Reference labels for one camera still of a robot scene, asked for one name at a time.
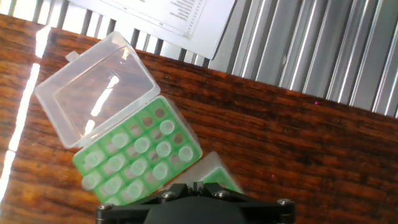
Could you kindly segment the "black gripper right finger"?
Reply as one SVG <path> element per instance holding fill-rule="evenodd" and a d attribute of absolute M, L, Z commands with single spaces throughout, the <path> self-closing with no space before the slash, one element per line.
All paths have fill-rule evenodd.
<path fill-rule="evenodd" d="M 237 208 L 252 223 L 296 223 L 295 202 L 291 199 L 280 198 L 275 202 L 265 202 L 222 187 L 216 182 L 198 182 L 198 196 L 225 202 L 229 208 L 223 208 L 224 211 L 232 212 Z"/>

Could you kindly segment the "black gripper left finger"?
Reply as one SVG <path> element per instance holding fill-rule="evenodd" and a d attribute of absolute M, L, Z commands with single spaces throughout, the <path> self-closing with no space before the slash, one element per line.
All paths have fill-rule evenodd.
<path fill-rule="evenodd" d="M 176 199 L 193 196 L 193 193 L 193 187 L 187 184 L 172 184 L 168 189 L 161 190 L 127 205 L 104 203 L 97 207 L 95 211 L 95 223 L 144 223 L 152 208 Z"/>

